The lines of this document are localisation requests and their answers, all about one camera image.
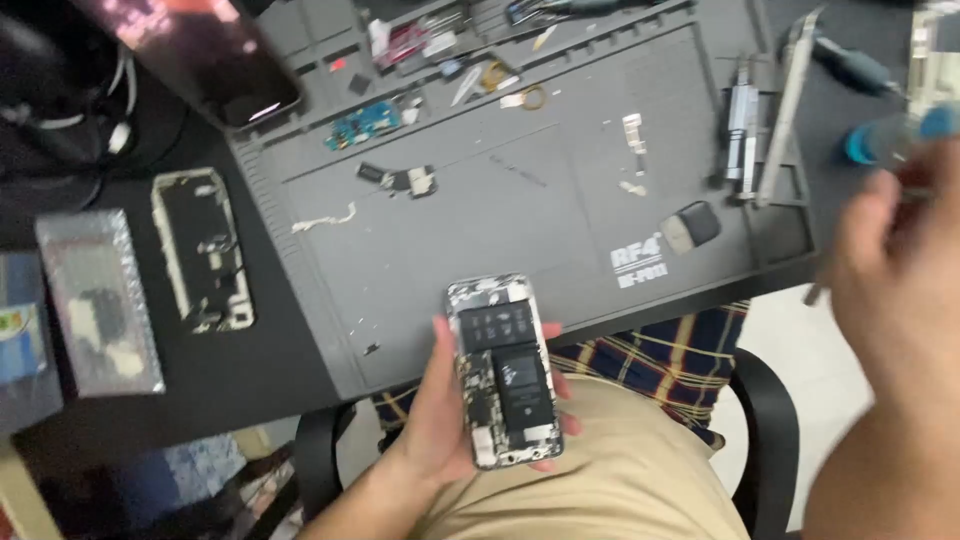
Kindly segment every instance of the tile floor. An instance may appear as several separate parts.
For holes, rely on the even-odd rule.
[[[800,470],[790,530],[803,525],[806,495],[827,452],[873,399],[853,352],[833,322],[828,298],[816,307],[806,307],[801,302],[805,292],[805,286],[796,287],[754,299],[738,344],[777,372],[797,408]],[[720,395],[712,427],[727,437],[727,448],[711,463],[732,493],[747,458],[747,426],[729,388]],[[379,438],[373,407],[369,401],[362,402],[337,447],[345,485],[377,458]]]

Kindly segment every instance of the person's right hand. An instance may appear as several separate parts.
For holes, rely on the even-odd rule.
[[[933,193],[908,223],[895,219],[901,184]],[[841,217],[828,280],[878,405],[915,419],[960,410],[960,138],[867,179]]]

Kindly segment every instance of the hand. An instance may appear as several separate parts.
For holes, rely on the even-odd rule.
[[[426,479],[436,487],[472,475],[473,452],[464,427],[464,398],[454,367],[455,338],[442,316],[433,318],[437,343],[426,364],[420,389],[410,408],[410,417],[388,453],[396,452],[413,469],[416,478]],[[561,326],[543,324],[547,339],[560,335]],[[564,376],[552,371],[553,387],[563,399],[570,398]],[[561,428],[568,435],[582,431],[573,416],[561,413]],[[542,472],[554,470],[552,459],[530,465]]]
[[[829,285],[877,405],[932,421],[960,410],[960,139],[923,149],[897,176],[932,199],[904,222],[898,178],[875,172],[841,217]]]

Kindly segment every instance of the gray silicone mat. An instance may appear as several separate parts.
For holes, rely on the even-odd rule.
[[[477,15],[486,35],[502,31],[500,2],[474,9],[488,14]],[[761,54],[761,122],[772,123],[780,86],[759,2],[670,0],[567,21],[536,53],[532,38],[497,47],[522,69],[522,82],[455,108],[460,79],[445,82],[435,68],[407,78],[377,73],[348,0],[275,2],[260,22],[291,67],[317,68],[301,76],[302,107],[231,145],[344,399],[420,375],[430,315],[455,280],[522,272],[544,320],[581,329],[816,251],[796,144],[774,206],[733,206],[730,187],[711,179],[724,158],[724,89],[740,52]],[[347,67],[330,72],[344,54]],[[354,72],[373,79],[363,98],[346,90]],[[542,109],[499,107],[501,96],[534,83],[547,92]],[[332,119],[411,84],[423,87],[426,118],[345,150],[324,147]],[[648,148],[639,179],[621,121],[636,112]],[[761,130],[760,156],[767,135]],[[433,165],[439,189],[392,198],[355,178],[361,160]],[[644,185],[647,195],[622,190],[621,181]],[[712,204],[722,232],[677,256],[658,237],[660,222],[700,200]],[[349,203],[356,215],[346,223],[291,233],[297,221],[348,215]],[[667,275],[621,288],[612,252],[650,239]],[[374,343],[379,349],[364,355]]]

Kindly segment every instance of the black desk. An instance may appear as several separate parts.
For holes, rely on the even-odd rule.
[[[819,0],[771,0],[768,15],[782,33]],[[828,33],[845,46],[868,51],[905,82],[912,4],[867,0],[834,2],[825,12]],[[796,129],[813,196],[815,227],[827,245],[838,210],[858,189],[863,171],[847,165],[838,150],[843,134],[860,122],[892,113],[894,100],[854,95],[823,70],[810,68]],[[180,118],[179,106],[152,111],[157,126]],[[163,358],[167,393],[162,396],[82,400],[14,438],[35,473],[77,470],[122,460],[146,449],[236,430],[337,404],[324,364],[300,314],[267,232],[222,136],[196,115],[188,117],[180,144],[157,172],[202,166],[217,168],[228,183],[257,322],[238,332],[192,335],[181,331],[173,292],[163,268],[150,209],[149,175],[109,183],[96,207],[126,209],[133,230],[156,343]],[[0,217],[0,244],[23,245],[28,227]],[[810,263],[644,311],[642,325],[717,304],[750,298],[807,282]],[[571,342],[594,335],[565,335]]]

